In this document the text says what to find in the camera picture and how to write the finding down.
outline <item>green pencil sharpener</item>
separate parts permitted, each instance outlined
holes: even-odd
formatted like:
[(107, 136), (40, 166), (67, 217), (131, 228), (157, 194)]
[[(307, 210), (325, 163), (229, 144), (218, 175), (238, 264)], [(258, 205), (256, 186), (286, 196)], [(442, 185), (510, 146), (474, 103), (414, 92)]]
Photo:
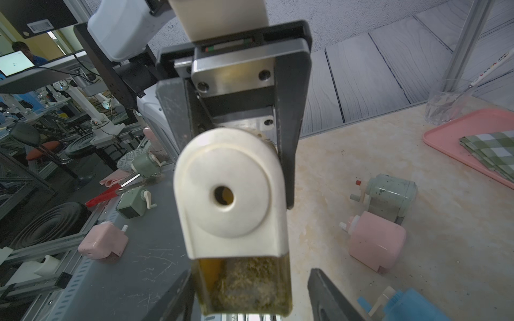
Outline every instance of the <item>green pencil sharpener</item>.
[(156, 206), (157, 204), (152, 204), (152, 194), (145, 186), (140, 186), (123, 193), (116, 210), (124, 218), (134, 218), (143, 216), (147, 210)]

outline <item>barcode label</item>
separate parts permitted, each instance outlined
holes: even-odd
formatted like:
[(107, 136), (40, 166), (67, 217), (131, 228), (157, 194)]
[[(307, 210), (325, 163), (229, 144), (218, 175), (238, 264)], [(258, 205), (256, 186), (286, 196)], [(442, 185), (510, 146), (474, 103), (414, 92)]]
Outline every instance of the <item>barcode label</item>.
[(53, 25), (50, 23), (48, 19), (39, 20), (30, 24), (27, 24), (27, 26), (32, 30), (33, 33), (43, 32), (47, 30), (53, 29)]

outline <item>laptop screen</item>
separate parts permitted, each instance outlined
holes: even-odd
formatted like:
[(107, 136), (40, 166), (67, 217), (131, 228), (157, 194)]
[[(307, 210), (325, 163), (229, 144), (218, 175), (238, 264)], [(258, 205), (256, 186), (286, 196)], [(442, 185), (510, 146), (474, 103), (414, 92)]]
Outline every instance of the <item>laptop screen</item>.
[(34, 64), (21, 51), (12, 52), (0, 57), (0, 71), (6, 76), (31, 67), (34, 67)]

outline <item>screw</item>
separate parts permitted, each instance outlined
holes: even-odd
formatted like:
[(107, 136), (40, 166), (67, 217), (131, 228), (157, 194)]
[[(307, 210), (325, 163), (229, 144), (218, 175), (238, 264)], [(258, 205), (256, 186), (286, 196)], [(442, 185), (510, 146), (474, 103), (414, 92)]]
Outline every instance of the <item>screw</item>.
[(259, 72), (259, 79), (261, 81), (267, 81), (271, 77), (271, 72), (269, 70), (263, 70)]
[(196, 88), (201, 91), (201, 92), (207, 92), (209, 91), (209, 85), (207, 83), (204, 83), (203, 81), (202, 82), (199, 82), (197, 85), (196, 85)]

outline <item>green checkered cloth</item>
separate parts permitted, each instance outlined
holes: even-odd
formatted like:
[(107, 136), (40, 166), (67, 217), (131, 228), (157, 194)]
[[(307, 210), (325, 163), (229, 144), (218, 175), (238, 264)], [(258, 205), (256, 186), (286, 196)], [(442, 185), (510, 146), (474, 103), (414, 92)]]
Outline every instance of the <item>green checkered cloth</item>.
[(464, 136), (460, 144), (490, 171), (514, 182), (514, 130)]

